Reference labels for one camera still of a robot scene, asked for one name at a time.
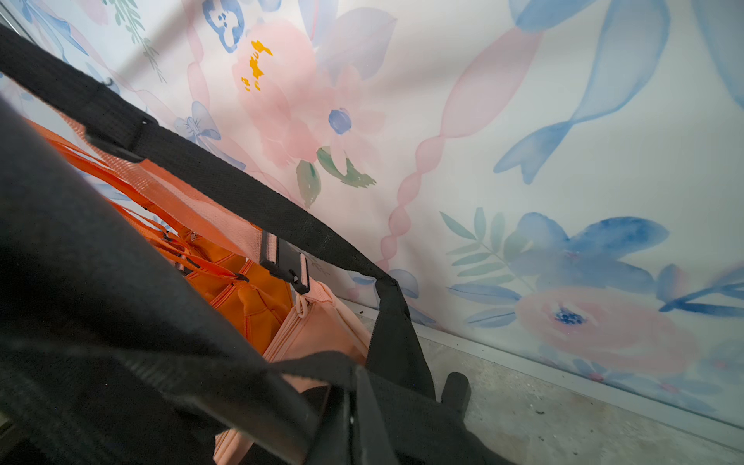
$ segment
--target pink bag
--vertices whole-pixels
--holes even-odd
[[[310,292],[297,294],[295,306],[266,349],[269,362],[299,359],[324,350],[337,350],[363,365],[370,345],[370,332],[323,283],[312,282]],[[299,392],[323,385],[312,379],[288,376]],[[214,461],[217,465],[238,465],[253,441],[231,429],[217,435]]]

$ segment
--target orange strap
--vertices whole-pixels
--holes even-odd
[[[121,214],[121,216],[124,217],[124,219],[130,225],[132,225],[132,227],[134,227],[134,229],[137,230],[137,232],[139,232],[139,234],[148,239],[148,241],[169,260],[180,263],[183,266],[186,266],[187,268],[193,270],[194,272],[210,275],[214,278],[229,281],[241,279],[237,277],[235,273],[220,265],[217,265],[216,263],[212,263],[209,260],[205,260],[201,257],[197,257],[194,254],[190,254],[188,251],[188,245],[181,242],[180,237],[167,232],[167,230],[163,228],[162,225],[153,222],[154,225],[158,226],[161,229],[151,228],[143,224],[143,222],[140,221],[135,216],[136,214],[130,209],[122,207],[116,202],[109,201],[109,203]],[[178,245],[181,246],[183,250],[180,250],[173,245],[173,242],[175,242],[176,240],[178,241]]]
[[[152,211],[173,229],[178,231],[183,228],[183,225],[169,215],[168,212],[152,203],[147,197],[140,194],[132,185],[119,178],[114,170],[107,167],[103,161],[96,163],[88,160],[87,158],[78,155],[79,153],[85,153],[85,151],[67,139],[60,137],[58,134],[34,123],[31,120],[27,119],[26,123],[30,124],[39,134],[41,134],[41,136],[43,136],[52,147],[57,149],[57,151],[60,152],[72,166],[111,185],[145,210]]]

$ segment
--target black bag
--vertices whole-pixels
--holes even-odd
[[[268,364],[2,102],[0,408],[50,460],[209,464],[235,427],[291,464],[508,463],[434,401],[397,282],[349,242],[7,28],[0,71],[102,150],[376,278],[380,297],[366,369],[340,353]],[[282,373],[329,382],[322,415]]]

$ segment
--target green leaf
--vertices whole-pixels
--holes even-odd
[[[331,176],[337,179],[341,179],[346,185],[352,187],[367,187],[377,184],[377,181],[372,179],[369,175],[362,174],[354,168],[351,161],[346,159],[346,176],[342,175],[341,172],[336,169],[333,164],[333,160],[330,157],[330,148],[321,147],[318,149],[318,161],[320,162],[323,169],[325,169]]]
[[[486,236],[486,214],[483,213],[483,207],[475,209],[475,220],[473,220],[475,235],[478,240],[483,240]]]
[[[300,195],[305,201],[305,208],[310,208],[321,192],[321,179],[318,176],[318,171],[312,163],[305,160],[300,161],[296,171]]]
[[[452,266],[472,265],[473,263],[482,262],[483,260],[486,260],[490,256],[491,256],[490,252],[482,252],[480,254],[468,255],[467,257],[462,257],[460,260],[457,260],[456,262],[454,262]]]
[[[493,253],[501,248],[501,240],[504,239],[504,227],[506,226],[504,214],[496,214],[491,220],[491,248]]]
[[[459,272],[458,276],[480,276],[486,273],[491,273],[504,268],[503,263],[486,263],[485,265],[478,265],[471,269],[466,269],[463,272]]]
[[[442,219],[444,220],[444,224],[447,225],[447,228],[449,228],[450,231],[457,234],[460,237],[464,237],[465,239],[473,239],[477,240],[472,232],[468,231],[465,226],[462,226],[460,223],[454,221],[450,215],[439,212],[440,215],[442,215]]]
[[[474,281],[468,281],[465,284],[478,284],[479,286],[500,286],[502,284],[510,283],[514,281],[514,275],[501,275],[494,276],[492,278],[476,279]]]
[[[473,252],[478,250],[481,247],[481,243],[472,243],[468,244],[467,246],[456,248],[453,251],[447,252],[448,255],[459,255],[459,254],[466,254],[468,252]]]
[[[523,237],[517,231],[509,234],[509,237],[504,241],[504,259],[507,262],[514,260],[529,242],[529,239]]]

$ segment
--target white baseboard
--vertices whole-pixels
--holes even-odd
[[[379,313],[377,310],[344,299],[342,300],[356,314],[362,314],[373,320],[377,319]],[[420,324],[414,323],[414,329],[419,337],[469,353],[470,355],[505,366],[506,368],[511,368],[520,373],[534,376],[537,379],[570,389],[578,394],[601,402],[624,408],[625,410],[648,417],[651,420],[731,447],[732,449],[744,451],[744,429],[737,428],[736,426],[712,420],[711,418],[681,410],[680,408],[647,399],[646,397],[631,394],[613,388],[612,386],[582,378],[573,373],[561,371],[557,368],[533,362],[532,360],[524,359],[520,356],[477,342],[468,341],[452,334],[433,330]]]

